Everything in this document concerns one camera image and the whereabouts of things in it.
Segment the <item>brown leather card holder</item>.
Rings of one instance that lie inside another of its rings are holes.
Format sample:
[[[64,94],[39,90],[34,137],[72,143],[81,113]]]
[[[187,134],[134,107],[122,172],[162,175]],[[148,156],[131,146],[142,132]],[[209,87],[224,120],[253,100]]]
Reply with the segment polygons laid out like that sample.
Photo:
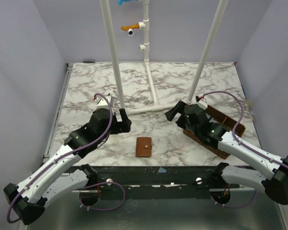
[[[152,138],[138,137],[136,140],[136,157],[149,158],[152,156]]]

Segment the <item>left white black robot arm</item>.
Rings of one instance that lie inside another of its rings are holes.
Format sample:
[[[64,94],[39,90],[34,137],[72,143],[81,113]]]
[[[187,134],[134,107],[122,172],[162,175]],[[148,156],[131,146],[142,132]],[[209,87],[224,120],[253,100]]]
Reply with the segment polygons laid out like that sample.
[[[72,131],[54,156],[27,179],[18,184],[7,184],[3,192],[9,203],[7,222],[21,221],[25,225],[35,222],[46,208],[65,193],[118,183],[100,180],[90,165],[81,165],[69,176],[63,174],[86,155],[96,150],[110,135],[128,133],[132,122],[125,109],[120,109],[121,121],[109,108],[95,110],[88,123]]]

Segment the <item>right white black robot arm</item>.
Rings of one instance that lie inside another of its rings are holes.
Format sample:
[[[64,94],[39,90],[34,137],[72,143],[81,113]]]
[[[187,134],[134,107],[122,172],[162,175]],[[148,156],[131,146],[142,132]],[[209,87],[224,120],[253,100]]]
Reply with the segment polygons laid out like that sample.
[[[165,116],[172,121],[176,114],[180,114],[176,121],[178,127],[190,131],[203,144],[233,155],[253,168],[225,165],[220,172],[225,183],[254,188],[273,201],[288,205],[288,156],[282,158],[245,143],[233,130],[215,122],[199,103],[187,105],[179,101]]]

